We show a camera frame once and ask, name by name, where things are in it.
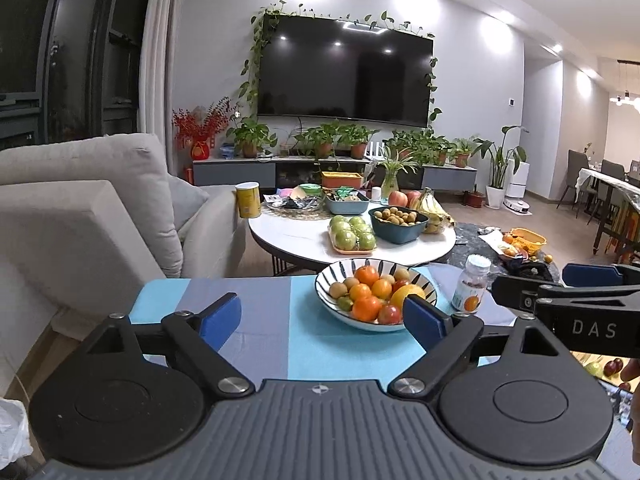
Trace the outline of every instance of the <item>round white table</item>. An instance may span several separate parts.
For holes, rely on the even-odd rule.
[[[377,207],[380,204],[369,205],[370,209]],[[364,213],[362,217],[371,224],[369,213]],[[284,217],[266,206],[262,206],[262,214],[258,218],[249,219],[249,229],[254,240],[272,256],[274,274],[285,274],[291,270],[282,262],[319,272],[327,265],[345,259],[346,256],[332,248],[328,226],[328,219]],[[415,267],[444,256],[455,243],[456,232],[453,228],[447,228],[442,234],[421,234],[413,242],[403,245],[378,238],[378,246],[370,257]]]

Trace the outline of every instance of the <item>blue tablecloth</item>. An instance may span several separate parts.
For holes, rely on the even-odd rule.
[[[437,307],[451,313],[460,269],[431,264],[417,269],[435,286]],[[200,312],[226,292],[242,302],[238,329],[220,350],[259,386],[263,379],[377,379],[383,388],[424,354],[407,330],[363,332],[329,314],[314,290],[315,276],[156,280],[140,292],[130,314],[134,323],[158,322],[176,310]],[[514,315],[485,294],[478,316],[489,324],[511,324]]]

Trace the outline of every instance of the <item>yellow can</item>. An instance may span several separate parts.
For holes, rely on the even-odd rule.
[[[260,184],[243,182],[236,184],[236,203],[240,218],[256,218],[260,216]]]

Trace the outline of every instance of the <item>curtain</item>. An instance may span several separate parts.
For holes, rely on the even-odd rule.
[[[172,119],[174,52],[182,0],[149,0],[140,53],[140,132],[155,134],[164,147],[167,170],[180,170],[176,161]]]

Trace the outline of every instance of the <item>banana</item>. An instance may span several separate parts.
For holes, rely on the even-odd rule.
[[[418,198],[414,198],[409,204],[414,209],[425,215],[429,221],[424,232],[428,234],[441,233],[447,227],[454,227],[455,220],[442,208],[433,195],[433,191],[426,187]]]

